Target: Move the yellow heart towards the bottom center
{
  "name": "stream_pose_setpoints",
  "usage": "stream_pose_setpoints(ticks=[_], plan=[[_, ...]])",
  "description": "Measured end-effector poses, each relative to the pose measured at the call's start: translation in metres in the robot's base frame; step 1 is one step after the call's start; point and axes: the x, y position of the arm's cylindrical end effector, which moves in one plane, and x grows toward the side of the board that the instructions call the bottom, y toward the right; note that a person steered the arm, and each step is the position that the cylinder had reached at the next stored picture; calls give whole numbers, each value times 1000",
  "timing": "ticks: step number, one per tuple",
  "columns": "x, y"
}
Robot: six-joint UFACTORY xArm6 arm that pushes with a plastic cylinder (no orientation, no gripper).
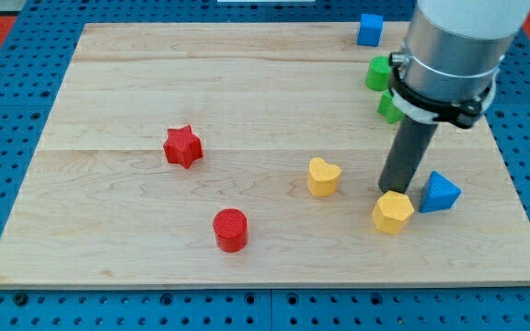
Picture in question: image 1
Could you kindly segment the green block behind arm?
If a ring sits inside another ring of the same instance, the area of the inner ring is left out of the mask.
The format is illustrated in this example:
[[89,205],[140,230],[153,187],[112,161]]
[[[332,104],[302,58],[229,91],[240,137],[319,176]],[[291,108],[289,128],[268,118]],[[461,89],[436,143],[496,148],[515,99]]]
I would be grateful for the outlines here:
[[382,93],[376,112],[382,115],[389,124],[394,124],[404,118],[404,113],[395,106],[392,95],[387,90]]

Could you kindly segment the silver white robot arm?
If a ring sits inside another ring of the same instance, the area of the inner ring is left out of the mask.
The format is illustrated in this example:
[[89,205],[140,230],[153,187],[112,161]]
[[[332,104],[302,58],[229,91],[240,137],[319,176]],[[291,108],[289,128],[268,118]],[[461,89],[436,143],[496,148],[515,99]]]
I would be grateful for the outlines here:
[[408,118],[467,129],[496,95],[499,67],[530,0],[419,0],[400,49],[388,57],[388,91]]

